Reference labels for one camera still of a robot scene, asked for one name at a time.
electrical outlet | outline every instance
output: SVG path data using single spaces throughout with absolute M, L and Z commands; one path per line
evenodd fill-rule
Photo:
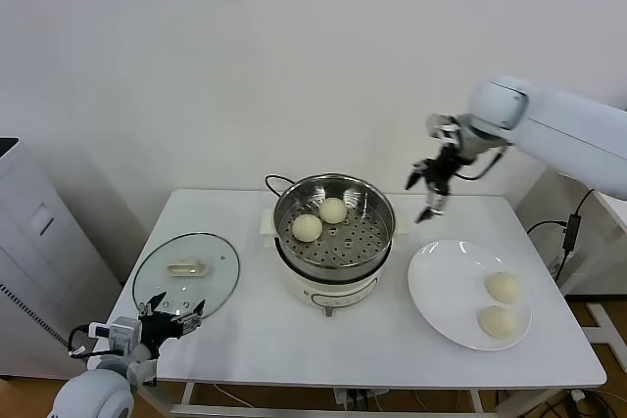
M 367 389 L 368 398 L 372 398 L 374 396 L 379 396 L 383 394 L 387 394 L 390 392 L 389 389 Z M 335 395 L 335 402 L 338 405 L 344 406 L 345 410 L 348 410 L 348 404 L 352 401 L 351 398 L 348 397 L 348 389 L 333 389 L 333 394 Z M 363 401 L 363 397 L 361 394 L 357 395 L 357 403 Z

electric steamer pot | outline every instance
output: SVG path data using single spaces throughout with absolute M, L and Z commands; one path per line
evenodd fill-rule
M 269 179 L 292 184 L 283 194 Z M 388 199 L 371 184 L 340 173 L 310 176 L 294 183 L 280 175 L 265 178 L 278 196 L 274 207 L 275 245 L 283 261 L 297 274 L 321 284 L 356 283 L 381 268 L 392 246 L 396 219 Z M 316 217 L 326 198 L 338 198 L 347 207 L 339 224 L 322 222 L 322 234 L 310 243 L 292 236 L 292 222 L 302 214 Z

white robotic arm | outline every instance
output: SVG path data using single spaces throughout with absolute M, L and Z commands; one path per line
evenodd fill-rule
M 416 163 L 407 189 L 425 178 L 427 208 L 416 222 L 443 212 L 449 180 L 477 155 L 513 145 L 591 188 L 627 200 L 627 113 L 509 76 L 481 84 L 469 114 L 432 116 L 429 132 L 444 142 L 436 159 Z
M 96 369 L 68 381 L 55 397 L 48 418 L 129 418 L 133 411 L 135 388 L 156 385 L 159 348 L 165 340 L 181 338 L 200 324 L 205 301 L 182 315 L 160 312 L 166 293 L 139 305 L 137 319 L 120 317 L 110 325 L 91 323 L 76 327 L 68 340 L 70 357 L 84 359 L 102 356 Z M 72 349 L 77 331 L 91 338 L 109 340 L 110 349 L 84 352 Z

glass lid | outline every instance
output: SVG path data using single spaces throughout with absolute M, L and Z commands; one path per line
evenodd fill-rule
M 135 306 L 163 291 L 157 310 L 182 315 L 205 301 L 203 318 L 230 297 L 239 276 L 239 258 L 226 240 L 213 234 L 174 237 L 149 254 L 133 280 Z

white wall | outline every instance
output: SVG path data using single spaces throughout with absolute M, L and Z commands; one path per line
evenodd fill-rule
M 463 112 L 496 73 L 620 105 L 621 6 L 0 0 L 0 133 L 31 144 L 123 277 L 173 188 L 341 170 L 401 192 L 437 149 L 425 117 Z M 515 204 L 541 170 L 511 152 L 455 191 Z

